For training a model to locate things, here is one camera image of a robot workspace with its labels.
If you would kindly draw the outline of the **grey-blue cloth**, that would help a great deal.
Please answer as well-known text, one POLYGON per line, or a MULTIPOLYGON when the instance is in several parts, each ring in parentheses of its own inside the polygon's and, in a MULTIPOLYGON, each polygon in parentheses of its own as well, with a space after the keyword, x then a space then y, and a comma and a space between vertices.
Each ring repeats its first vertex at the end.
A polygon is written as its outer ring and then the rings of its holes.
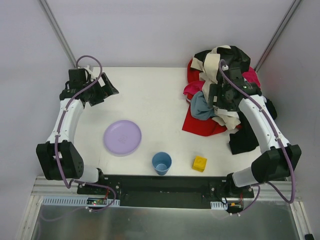
POLYGON ((198 91, 191 99, 190 113, 195 119, 206 121, 216 117, 213 108, 208 106, 202 91, 198 91))

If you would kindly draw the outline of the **cream and black jacket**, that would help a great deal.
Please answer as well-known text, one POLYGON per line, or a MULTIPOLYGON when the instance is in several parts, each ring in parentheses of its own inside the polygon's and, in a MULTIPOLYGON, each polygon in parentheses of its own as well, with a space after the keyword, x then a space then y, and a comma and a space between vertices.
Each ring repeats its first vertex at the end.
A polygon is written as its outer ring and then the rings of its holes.
MULTIPOLYGON (((192 57, 191 67, 201 71, 199 79, 204 81, 202 91, 208 104, 210 84, 222 84, 224 80, 229 82, 244 96, 248 96, 240 90, 229 78, 229 69, 239 67, 242 76, 250 69, 251 59, 241 49, 236 46, 223 45, 215 47, 212 50, 204 50, 196 53, 192 57)), ((237 111, 228 111, 216 107, 214 109, 215 117, 211 118, 220 126, 225 126, 227 130, 233 130, 241 124, 239 106, 237 111)))

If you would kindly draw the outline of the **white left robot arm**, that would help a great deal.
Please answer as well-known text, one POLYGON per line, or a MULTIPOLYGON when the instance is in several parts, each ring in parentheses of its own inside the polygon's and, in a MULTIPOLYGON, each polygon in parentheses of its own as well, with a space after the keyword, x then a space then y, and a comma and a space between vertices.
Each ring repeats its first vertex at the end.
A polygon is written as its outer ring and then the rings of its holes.
POLYGON ((70 69, 69 80, 59 95, 60 107, 52 133, 45 143, 36 147, 36 155, 47 180, 74 179, 97 183, 103 179, 100 168, 88 166, 74 146, 75 133, 85 105, 103 103, 118 90, 105 73, 101 74, 104 85, 93 81, 93 74, 85 69, 70 69))

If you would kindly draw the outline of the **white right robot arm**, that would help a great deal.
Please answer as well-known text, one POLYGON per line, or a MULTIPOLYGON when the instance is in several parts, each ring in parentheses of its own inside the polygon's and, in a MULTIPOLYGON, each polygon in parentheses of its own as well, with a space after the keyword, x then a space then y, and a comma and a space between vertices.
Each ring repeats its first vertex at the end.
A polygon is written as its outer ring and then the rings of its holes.
POLYGON ((209 106, 243 114, 260 148, 261 155, 249 167, 229 175, 233 187, 243 188, 294 176, 301 148, 292 145, 281 133, 256 83, 243 77, 218 83, 206 81, 203 92, 209 106))

